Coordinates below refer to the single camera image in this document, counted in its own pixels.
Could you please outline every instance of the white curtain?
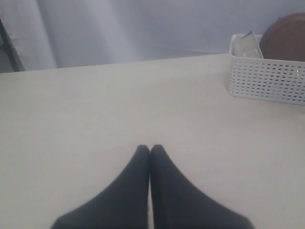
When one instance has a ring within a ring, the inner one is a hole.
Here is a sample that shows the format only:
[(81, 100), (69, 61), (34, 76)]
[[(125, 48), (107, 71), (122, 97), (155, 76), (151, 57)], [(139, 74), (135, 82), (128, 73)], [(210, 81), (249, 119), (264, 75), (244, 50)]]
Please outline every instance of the white curtain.
[(0, 0), (26, 70), (227, 52), (305, 0)]

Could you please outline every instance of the white table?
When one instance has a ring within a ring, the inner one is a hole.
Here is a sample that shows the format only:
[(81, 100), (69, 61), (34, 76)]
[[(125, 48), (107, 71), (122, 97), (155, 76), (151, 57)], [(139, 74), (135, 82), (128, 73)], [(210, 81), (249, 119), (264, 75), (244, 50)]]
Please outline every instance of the white table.
[(48, 229), (163, 144), (256, 229), (305, 228), (305, 107), (231, 97), (227, 54), (0, 75), (0, 228)]

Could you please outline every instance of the white plastic basket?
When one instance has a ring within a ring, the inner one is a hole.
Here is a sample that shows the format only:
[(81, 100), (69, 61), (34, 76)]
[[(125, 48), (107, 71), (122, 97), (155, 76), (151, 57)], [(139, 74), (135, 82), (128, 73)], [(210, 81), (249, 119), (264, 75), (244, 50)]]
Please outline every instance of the white plastic basket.
[(243, 36), (231, 40), (230, 95), (305, 105), (305, 62), (236, 57), (234, 42)]

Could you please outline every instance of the perforated basket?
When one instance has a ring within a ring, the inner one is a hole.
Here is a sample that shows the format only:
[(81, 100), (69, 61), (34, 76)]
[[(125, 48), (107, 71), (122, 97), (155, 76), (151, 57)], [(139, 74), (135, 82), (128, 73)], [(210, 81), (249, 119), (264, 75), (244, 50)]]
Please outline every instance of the perforated basket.
[(305, 105), (305, 62), (236, 57), (234, 42), (243, 36), (236, 34), (231, 40), (230, 95)]

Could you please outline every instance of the brown basketball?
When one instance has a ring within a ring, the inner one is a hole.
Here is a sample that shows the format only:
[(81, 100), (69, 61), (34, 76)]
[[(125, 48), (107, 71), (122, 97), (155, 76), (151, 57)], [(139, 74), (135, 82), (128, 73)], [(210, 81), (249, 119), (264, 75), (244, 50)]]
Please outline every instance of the brown basketball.
[(266, 59), (305, 62), (305, 13), (291, 14), (272, 24), (260, 48)]

